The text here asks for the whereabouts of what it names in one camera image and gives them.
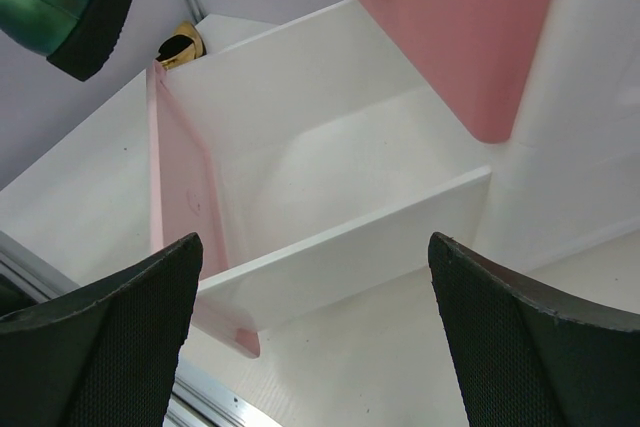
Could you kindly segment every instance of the green boot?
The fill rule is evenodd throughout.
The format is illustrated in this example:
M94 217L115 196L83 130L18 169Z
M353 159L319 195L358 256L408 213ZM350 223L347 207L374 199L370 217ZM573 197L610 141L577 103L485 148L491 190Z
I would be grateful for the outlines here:
M0 0L0 29L78 80L107 61L131 0Z

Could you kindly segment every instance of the gold shoe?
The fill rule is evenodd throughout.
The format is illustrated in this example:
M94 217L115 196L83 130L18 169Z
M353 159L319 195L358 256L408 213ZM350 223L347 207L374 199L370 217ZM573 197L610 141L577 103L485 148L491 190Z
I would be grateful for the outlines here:
M167 69L173 69L207 54L202 37L190 22L181 23L173 36L158 49L156 60Z

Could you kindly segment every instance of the pink door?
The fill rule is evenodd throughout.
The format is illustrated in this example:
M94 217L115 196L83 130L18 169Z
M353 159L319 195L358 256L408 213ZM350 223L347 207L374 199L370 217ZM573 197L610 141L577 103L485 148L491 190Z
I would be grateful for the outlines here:
M509 139L550 0L359 1L477 139Z

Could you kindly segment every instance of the white floor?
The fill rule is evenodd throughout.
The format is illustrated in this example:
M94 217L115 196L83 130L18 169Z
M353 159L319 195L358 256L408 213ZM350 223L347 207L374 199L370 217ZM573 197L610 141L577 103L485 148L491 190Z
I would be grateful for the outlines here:
M530 273L640 314L640 232ZM183 349L284 427L466 426L427 270L261 334L248 360L192 328Z

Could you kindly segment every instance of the pink panel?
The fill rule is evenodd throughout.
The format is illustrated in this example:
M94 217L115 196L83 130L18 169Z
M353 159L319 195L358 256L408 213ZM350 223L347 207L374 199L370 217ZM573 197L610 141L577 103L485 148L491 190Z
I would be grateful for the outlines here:
M479 140L509 139L550 0L360 0Z
M200 279L229 268L215 188L214 165L205 142L164 83L157 62L147 69L151 164L151 249L156 252L197 232L204 246ZM260 354L258 335L220 312L194 321L209 335L249 357Z

